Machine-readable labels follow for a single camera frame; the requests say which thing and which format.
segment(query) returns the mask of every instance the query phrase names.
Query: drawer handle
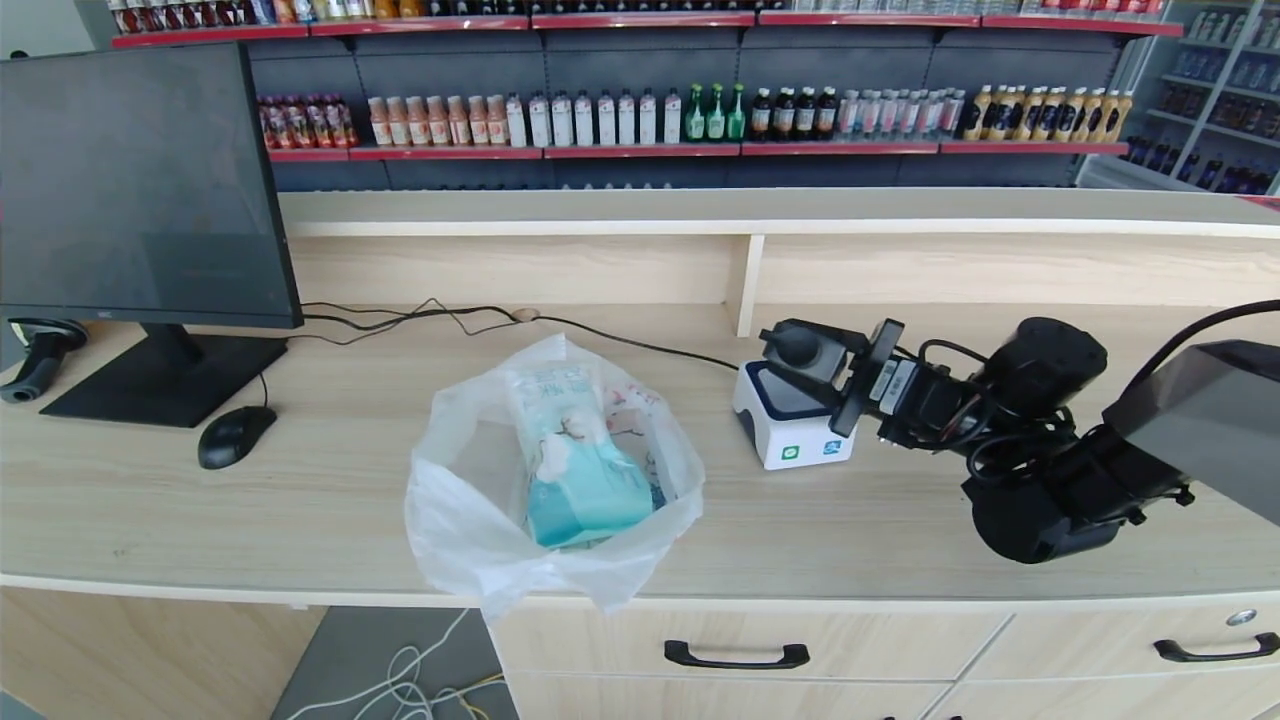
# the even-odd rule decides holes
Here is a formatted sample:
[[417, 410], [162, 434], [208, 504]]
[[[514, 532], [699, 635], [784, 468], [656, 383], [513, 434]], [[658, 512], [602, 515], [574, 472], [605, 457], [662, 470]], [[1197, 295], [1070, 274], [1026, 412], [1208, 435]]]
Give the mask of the drawer handle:
[[1171, 662], [1221, 662], [1225, 660], [1253, 660], [1254, 657], [1267, 657], [1280, 652], [1280, 635], [1275, 633], [1262, 633], [1253, 635], [1258, 641], [1258, 650], [1248, 652], [1229, 652], [1226, 655], [1196, 655], [1187, 652], [1178, 641], [1156, 641], [1156, 652]]
[[809, 648], [796, 643], [782, 646], [782, 657], [774, 662], [726, 662], [723, 660], [701, 660], [689, 652], [689, 643], [685, 641], [667, 641], [662, 655], [685, 667], [717, 667], [719, 670], [795, 670], [809, 662]]

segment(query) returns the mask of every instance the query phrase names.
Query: monitor base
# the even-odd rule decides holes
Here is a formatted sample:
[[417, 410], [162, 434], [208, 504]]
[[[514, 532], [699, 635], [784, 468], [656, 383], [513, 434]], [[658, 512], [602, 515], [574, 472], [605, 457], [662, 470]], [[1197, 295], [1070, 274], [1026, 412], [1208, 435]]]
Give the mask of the monitor base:
[[41, 415], [195, 428], [284, 355], [284, 338], [192, 336], [143, 325], [147, 337], [52, 401]]

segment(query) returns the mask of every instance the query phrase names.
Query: black mouse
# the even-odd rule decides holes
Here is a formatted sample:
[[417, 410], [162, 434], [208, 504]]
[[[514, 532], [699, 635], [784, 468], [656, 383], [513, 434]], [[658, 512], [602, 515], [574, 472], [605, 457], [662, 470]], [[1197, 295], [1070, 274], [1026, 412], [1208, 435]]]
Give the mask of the black mouse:
[[273, 423], [275, 410], [261, 405], [241, 407], [215, 418], [200, 436], [196, 452], [200, 466], [218, 470], [239, 462]]

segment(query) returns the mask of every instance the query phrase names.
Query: transparent plastic bag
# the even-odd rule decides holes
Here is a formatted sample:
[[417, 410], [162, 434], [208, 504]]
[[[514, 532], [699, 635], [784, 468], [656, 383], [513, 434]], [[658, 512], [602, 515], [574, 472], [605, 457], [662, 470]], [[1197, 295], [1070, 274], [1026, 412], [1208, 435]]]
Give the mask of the transparent plastic bag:
[[[513, 370], [564, 363], [593, 370], [612, 443], [652, 479], [654, 510], [607, 539], [548, 550], [525, 527], [531, 478], [509, 383]], [[404, 523], [426, 580], [479, 597], [489, 623], [535, 591], [579, 591], [612, 611], [703, 514], [704, 480], [701, 460], [666, 401], [558, 334], [435, 393], [426, 434], [412, 452]]]

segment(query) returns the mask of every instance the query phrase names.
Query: computer monitor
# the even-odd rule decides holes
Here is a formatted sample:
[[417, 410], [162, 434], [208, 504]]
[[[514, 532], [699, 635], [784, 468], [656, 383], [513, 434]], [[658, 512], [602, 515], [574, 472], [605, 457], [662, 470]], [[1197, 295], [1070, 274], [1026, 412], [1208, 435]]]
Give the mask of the computer monitor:
[[302, 324], [239, 45], [0, 63], [0, 314], [141, 323], [45, 415], [192, 428]]

